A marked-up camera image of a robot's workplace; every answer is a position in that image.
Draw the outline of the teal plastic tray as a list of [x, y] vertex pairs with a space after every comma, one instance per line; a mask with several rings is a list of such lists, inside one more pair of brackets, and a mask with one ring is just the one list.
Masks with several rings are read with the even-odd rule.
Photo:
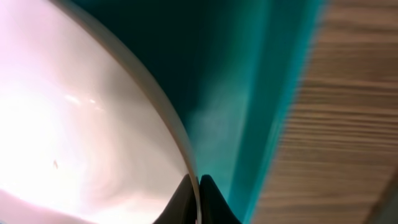
[[249, 223], [322, 13], [316, 0], [76, 0], [153, 74], [200, 175]]

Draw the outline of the pink plate with rice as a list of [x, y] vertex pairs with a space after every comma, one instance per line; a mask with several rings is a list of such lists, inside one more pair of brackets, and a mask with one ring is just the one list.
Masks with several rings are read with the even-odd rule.
[[154, 223], [185, 128], [141, 61], [70, 1], [1, 2], [1, 222]]

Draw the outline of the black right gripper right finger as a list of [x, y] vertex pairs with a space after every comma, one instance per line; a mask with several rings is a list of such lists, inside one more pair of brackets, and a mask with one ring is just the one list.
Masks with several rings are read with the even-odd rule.
[[241, 224], [210, 175], [200, 181], [202, 224]]

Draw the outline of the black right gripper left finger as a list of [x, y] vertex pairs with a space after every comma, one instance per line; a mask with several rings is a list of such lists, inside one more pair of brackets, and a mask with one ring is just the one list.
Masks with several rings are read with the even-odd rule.
[[197, 204], [190, 176], [183, 177], [154, 224], [196, 224]]

